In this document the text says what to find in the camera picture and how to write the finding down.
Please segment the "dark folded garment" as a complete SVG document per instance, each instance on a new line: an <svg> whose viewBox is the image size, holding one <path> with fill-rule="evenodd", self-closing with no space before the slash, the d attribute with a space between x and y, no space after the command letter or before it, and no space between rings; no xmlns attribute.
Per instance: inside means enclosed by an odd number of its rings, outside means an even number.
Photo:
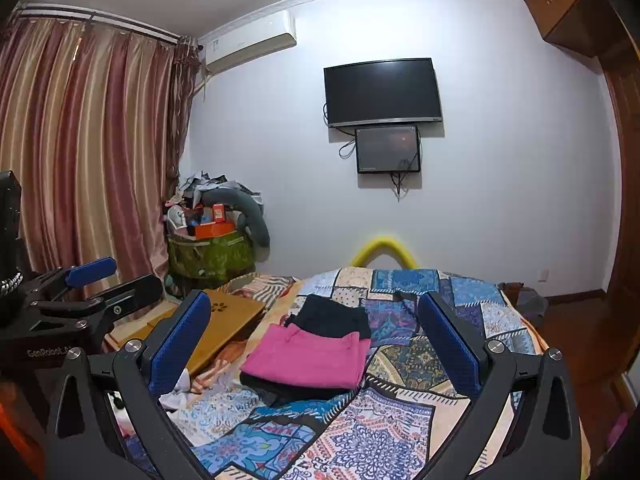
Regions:
<svg viewBox="0 0 640 480"><path fill-rule="evenodd" d="M305 332L331 338L342 338L351 332L358 332L360 338L370 338L372 342L366 310L345 307L317 295L308 296L298 313L291 315L285 322L272 324L296 325ZM297 401L330 400L334 396L357 389L360 384L352 390L291 387L247 376L241 371L239 381L243 386L254 390L262 402L274 408Z"/></svg>

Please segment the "yellow foam bed rail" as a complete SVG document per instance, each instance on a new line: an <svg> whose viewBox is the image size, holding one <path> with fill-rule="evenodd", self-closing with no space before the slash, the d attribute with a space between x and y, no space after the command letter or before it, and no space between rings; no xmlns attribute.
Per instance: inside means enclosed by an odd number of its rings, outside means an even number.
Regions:
<svg viewBox="0 0 640 480"><path fill-rule="evenodd" d="M394 259L401 269L414 270L419 267L419 263L408 251L408 248L396 238L388 235L376 236L369 240L360 248L349 265L366 268L373 260L382 255Z"/></svg>

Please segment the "orange box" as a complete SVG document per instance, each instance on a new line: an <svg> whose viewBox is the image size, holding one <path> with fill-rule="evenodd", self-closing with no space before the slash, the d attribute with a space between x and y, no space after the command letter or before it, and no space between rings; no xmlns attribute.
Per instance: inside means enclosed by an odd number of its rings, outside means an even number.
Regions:
<svg viewBox="0 0 640 480"><path fill-rule="evenodd" d="M194 228L194 236L197 240L221 237L235 230L234 222L227 216L224 204L204 206L198 224Z"/></svg>

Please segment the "grey plush toy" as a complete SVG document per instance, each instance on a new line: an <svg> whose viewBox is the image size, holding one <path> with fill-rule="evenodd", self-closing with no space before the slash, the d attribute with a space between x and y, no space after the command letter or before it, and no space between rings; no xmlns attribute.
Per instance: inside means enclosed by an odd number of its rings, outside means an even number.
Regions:
<svg viewBox="0 0 640 480"><path fill-rule="evenodd" d="M270 247L270 234L264 215L250 194L233 188L213 188L202 194L201 202L205 207L221 204L239 211L244 217L242 229L248 231L253 243L264 249Z"/></svg>

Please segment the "black wall television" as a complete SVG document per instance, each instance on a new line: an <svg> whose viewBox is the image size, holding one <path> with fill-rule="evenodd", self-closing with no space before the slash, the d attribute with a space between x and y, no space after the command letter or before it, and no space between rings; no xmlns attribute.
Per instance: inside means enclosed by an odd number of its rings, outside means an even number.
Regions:
<svg viewBox="0 0 640 480"><path fill-rule="evenodd" d="M398 58L323 70L331 127L440 122L438 83L430 58Z"/></svg>

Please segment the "white air conditioner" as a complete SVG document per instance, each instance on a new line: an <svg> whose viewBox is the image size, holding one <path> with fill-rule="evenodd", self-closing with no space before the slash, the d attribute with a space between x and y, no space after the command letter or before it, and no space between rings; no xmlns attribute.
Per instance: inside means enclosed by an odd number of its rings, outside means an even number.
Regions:
<svg viewBox="0 0 640 480"><path fill-rule="evenodd" d="M206 75L218 75L296 44L294 15L282 10L207 35L204 70Z"/></svg>

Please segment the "wooden lap desk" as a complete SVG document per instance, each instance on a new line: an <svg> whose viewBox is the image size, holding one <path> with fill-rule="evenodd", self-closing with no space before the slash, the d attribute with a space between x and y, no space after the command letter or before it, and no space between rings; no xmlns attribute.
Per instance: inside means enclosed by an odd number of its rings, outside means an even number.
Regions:
<svg viewBox="0 0 640 480"><path fill-rule="evenodd" d="M149 368L155 375L184 368L195 373L264 307L261 301L207 289L186 308L164 301L142 318L115 327L106 342L119 349L131 339L142 340L152 352Z"/></svg>

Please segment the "blue patchwork bedspread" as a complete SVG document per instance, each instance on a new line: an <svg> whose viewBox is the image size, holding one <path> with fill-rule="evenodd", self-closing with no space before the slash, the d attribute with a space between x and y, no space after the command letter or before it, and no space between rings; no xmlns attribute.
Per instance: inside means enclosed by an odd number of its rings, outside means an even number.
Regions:
<svg viewBox="0 0 640 480"><path fill-rule="evenodd" d="M486 338L536 354L518 312L495 284L435 269L343 268L308 278L278 299L242 356L219 362L209 385L166 412L215 479L411 479L470 407L418 325L416 303L437 292ZM268 406L239 381L240 366L272 323L308 296L366 310L372 342L357 389L330 400Z"/></svg>

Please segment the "striped pink curtain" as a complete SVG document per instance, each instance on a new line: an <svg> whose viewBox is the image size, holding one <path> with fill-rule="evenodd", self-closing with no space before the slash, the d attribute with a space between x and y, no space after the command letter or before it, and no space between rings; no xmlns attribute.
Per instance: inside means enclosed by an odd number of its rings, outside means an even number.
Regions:
<svg viewBox="0 0 640 480"><path fill-rule="evenodd" d="M39 273L103 257L114 286L164 276L198 47L102 23L17 16L1 36L1 166L22 187Z"/></svg>

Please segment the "small black wall monitor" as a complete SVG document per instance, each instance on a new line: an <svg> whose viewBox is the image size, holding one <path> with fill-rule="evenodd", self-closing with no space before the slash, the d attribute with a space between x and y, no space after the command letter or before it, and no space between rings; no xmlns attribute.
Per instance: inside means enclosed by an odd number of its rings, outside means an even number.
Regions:
<svg viewBox="0 0 640 480"><path fill-rule="evenodd" d="M421 142L416 126L368 127L355 131L360 174L416 174Z"/></svg>

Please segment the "white crumpled cloth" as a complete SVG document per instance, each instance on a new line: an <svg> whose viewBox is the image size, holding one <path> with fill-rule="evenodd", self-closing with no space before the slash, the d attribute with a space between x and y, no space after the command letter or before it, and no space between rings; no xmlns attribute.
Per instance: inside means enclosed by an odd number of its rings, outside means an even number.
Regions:
<svg viewBox="0 0 640 480"><path fill-rule="evenodd" d="M189 371L185 368L180 374L175 387L168 393L162 394L158 399L160 405L170 412L185 408L194 399L191 392L191 378Z"/></svg>

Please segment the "pink pants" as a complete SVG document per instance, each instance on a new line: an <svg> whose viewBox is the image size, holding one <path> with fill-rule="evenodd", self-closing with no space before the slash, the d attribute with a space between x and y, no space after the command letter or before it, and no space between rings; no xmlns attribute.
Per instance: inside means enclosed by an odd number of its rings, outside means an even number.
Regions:
<svg viewBox="0 0 640 480"><path fill-rule="evenodd" d="M360 383L370 345L371 339L358 332L331 338L296 325L271 324L240 371L285 386L352 390Z"/></svg>

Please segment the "wooden upper cabinet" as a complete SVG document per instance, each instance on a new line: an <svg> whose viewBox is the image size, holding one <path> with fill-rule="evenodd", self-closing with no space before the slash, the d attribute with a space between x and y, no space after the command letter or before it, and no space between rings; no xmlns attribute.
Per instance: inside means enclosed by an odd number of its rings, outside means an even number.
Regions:
<svg viewBox="0 0 640 480"><path fill-rule="evenodd" d="M608 0L525 0L541 37L586 58L604 55L628 37Z"/></svg>

